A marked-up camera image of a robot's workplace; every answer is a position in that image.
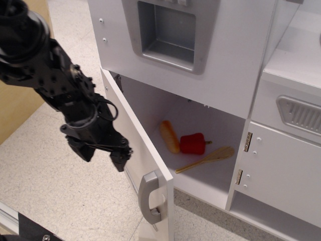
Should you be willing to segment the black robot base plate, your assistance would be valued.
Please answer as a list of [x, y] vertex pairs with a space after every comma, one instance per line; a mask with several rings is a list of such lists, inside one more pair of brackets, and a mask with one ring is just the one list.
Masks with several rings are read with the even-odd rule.
[[60, 237], [43, 228], [33, 220], [18, 213], [19, 234], [1, 234], [1, 241], [31, 241], [31, 240], [51, 240], [62, 241]]

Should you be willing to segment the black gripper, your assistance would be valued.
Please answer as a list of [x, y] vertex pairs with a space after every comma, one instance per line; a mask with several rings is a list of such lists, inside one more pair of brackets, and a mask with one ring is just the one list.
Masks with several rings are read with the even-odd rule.
[[108, 151], [115, 168], [123, 172], [132, 149], [128, 140], [114, 129], [117, 114], [117, 111], [97, 111], [91, 119], [64, 124], [60, 130], [70, 148], [84, 161], [91, 161], [95, 149]]

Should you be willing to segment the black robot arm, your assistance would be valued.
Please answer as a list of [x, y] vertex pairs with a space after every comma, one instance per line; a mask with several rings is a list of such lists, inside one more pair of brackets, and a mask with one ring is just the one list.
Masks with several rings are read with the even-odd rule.
[[110, 154], [119, 172], [124, 170], [132, 149], [113, 127], [118, 111], [110, 111], [111, 102], [94, 91], [92, 78], [72, 63], [44, 18], [24, 1], [1, 1], [1, 81], [34, 89], [61, 112], [60, 130], [84, 161], [99, 149]]

